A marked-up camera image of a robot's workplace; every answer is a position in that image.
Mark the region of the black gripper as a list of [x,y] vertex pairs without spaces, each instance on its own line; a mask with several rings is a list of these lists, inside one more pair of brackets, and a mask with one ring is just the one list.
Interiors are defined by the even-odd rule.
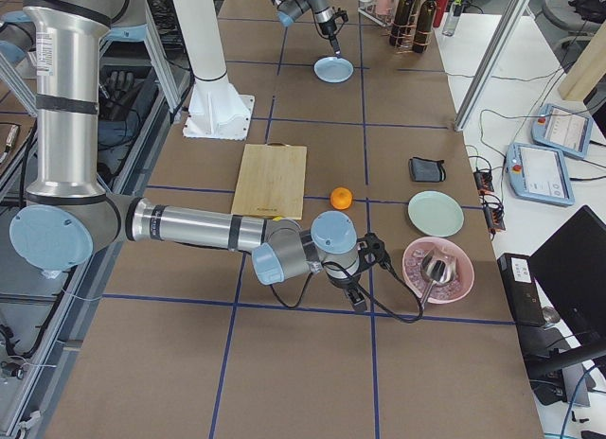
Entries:
[[338,263],[328,263],[327,276],[334,287],[343,291],[356,313],[367,311],[367,303],[359,285],[360,275],[350,274]]
[[314,21],[318,24],[321,36],[324,39],[329,40],[330,46],[334,52],[334,56],[340,58],[341,47],[336,38],[338,32],[336,25],[336,14],[316,13],[314,15]]

